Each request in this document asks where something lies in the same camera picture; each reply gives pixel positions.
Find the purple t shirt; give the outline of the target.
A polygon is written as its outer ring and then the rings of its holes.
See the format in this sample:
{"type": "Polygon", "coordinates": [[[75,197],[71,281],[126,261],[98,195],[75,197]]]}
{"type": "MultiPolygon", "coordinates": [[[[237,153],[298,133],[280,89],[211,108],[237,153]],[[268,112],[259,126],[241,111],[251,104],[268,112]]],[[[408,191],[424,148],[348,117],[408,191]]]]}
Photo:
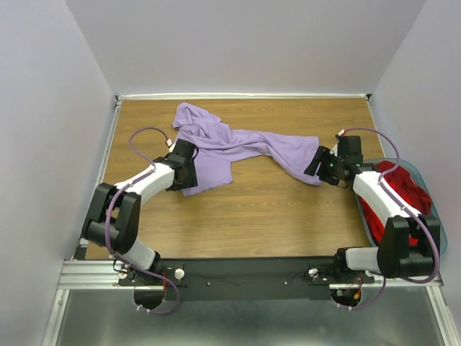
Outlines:
{"type": "Polygon", "coordinates": [[[257,156],[272,158],[291,177],[305,184],[321,185],[318,177],[304,173],[320,144],[315,136],[232,129],[218,116],[185,102],[177,107],[172,127],[178,139],[199,149],[194,159],[197,186],[183,189],[185,197],[232,183],[232,163],[257,156]]]}

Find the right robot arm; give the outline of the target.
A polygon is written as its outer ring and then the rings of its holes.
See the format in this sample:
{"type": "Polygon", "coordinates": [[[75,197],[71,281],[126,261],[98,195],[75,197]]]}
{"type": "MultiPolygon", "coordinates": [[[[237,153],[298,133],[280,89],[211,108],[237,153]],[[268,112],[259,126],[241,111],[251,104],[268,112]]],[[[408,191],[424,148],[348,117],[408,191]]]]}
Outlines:
{"type": "Polygon", "coordinates": [[[333,277],[350,281],[357,271],[376,272],[385,278],[427,283],[439,273],[440,222],[406,202],[362,155],[359,136],[336,135],[332,148],[319,146],[304,173],[337,186],[344,183],[363,199],[383,226],[376,247],[340,248],[331,265],[333,277]]]}

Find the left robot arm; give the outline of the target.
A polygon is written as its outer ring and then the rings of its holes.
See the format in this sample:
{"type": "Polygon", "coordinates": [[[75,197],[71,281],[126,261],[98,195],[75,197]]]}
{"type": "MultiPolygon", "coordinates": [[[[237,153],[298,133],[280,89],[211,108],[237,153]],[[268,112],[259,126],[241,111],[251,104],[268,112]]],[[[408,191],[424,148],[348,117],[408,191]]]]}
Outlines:
{"type": "Polygon", "coordinates": [[[135,267],[135,276],[141,283],[155,283],[161,274],[161,255],[138,236],[140,211],[145,202],[161,191],[198,186],[194,165],[198,153],[195,144],[179,139],[167,155],[154,159],[134,177],[115,185],[97,185],[84,219],[82,237],[135,267]]]}

